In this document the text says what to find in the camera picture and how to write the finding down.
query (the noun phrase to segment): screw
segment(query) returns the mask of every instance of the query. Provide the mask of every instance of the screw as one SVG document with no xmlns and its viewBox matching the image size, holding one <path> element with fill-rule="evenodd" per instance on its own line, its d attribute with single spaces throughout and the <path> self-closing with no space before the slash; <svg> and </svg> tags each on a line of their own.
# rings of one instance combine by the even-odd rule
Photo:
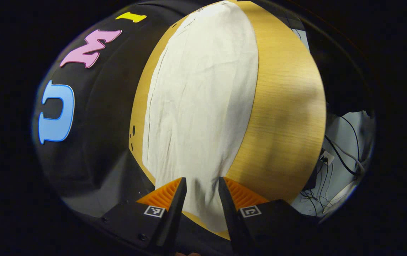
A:
<svg viewBox="0 0 407 256">
<path fill-rule="evenodd" d="M 142 240 L 142 241 L 145 241 L 145 240 L 148 239 L 148 237 L 146 235 L 139 234 L 139 239 Z"/>
</svg>

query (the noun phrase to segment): wooden table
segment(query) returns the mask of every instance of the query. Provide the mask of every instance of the wooden table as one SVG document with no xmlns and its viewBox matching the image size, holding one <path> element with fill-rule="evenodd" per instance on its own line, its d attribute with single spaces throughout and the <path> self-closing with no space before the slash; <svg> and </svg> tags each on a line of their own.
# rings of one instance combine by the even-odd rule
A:
<svg viewBox="0 0 407 256">
<path fill-rule="evenodd" d="M 254 27 L 259 70 L 248 128 L 226 177 L 267 199 L 291 203 L 311 175 L 324 140 L 322 80 L 311 54 L 291 29 L 252 2 L 231 2 L 246 13 Z M 153 184 L 155 178 L 142 162 L 148 91 L 161 53 L 186 18 L 172 25 L 157 43 L 143 69 L 132 107 L 129 148 Z M 183 214 L 206 228 L 198 217 Z M 229 239 L 227 231 L 216 234 Z"/>
</svg>

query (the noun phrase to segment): letter m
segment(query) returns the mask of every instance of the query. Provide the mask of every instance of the letter m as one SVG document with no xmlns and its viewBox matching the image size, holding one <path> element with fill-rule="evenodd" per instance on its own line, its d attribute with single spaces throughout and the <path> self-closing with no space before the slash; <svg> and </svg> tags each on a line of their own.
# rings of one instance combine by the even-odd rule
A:
<svg viewBox="0 0 407 256">
<path fill-rule="evenodd" d="M 121 34 L 121 30 L 117 31 L 102 31 L 95 30 L 85 37 L 86 45 L 79 47 L 64 57 L 63 61 L 60 63 L 60 67 L 64 66 L 66 63 L 83 63 L 85 68 L 90 68 L 99 57 L 99 52 L 94 52 L 95 50 L 102 50 L 106 46 L 99 40 L 104 40 L 106 43 L 112 42 L 117 36 Z"/>
</svg>

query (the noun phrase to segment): round wooden table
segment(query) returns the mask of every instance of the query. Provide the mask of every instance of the round wooden table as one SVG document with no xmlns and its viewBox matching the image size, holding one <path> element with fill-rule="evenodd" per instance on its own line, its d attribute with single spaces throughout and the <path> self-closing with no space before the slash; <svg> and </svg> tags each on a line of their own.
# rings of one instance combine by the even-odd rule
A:
<svg viewBox="0 0 407 256">
<path fill-rule="evenodd" d="M 311 54 L 291 29 L 250 1 L 231 2 L 254 27 L 259 70 L 248 127 L 226 177 L 267 199 L 291 203 L 311 175 L 324 140 L 322 80 Z M 172 25 L 157 43 L 143 69 L 132 107 L 129 149 L 153 184 L 155 178 L 142 163 L 148 91 L 161 53 L 186 18 Z M 183 214 L 206 228 L 198 217 Z M 227 231 L 215 234 L 229 239 Z"/>
</svg>

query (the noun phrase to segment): blue letter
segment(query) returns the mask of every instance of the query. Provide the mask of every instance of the blue letter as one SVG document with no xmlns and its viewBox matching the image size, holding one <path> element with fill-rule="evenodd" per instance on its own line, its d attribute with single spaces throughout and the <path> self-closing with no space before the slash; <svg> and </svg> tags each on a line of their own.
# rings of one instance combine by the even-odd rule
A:
<svg viewBox="0 0 407 256">
<path fill-rule="evenodd" d="M 42 104 L 49 98 L 58 98 L 63 102 L 62 113 L 59 118 L 44 118 L 44 113 L 39 115 L 39 141 L 44 144 L 48 141 L 63 141 L 69 134 L 74 115 L 74 92 L 64 84 L 52 84 L 50 80 L 42 96 Z"/>
</svg>

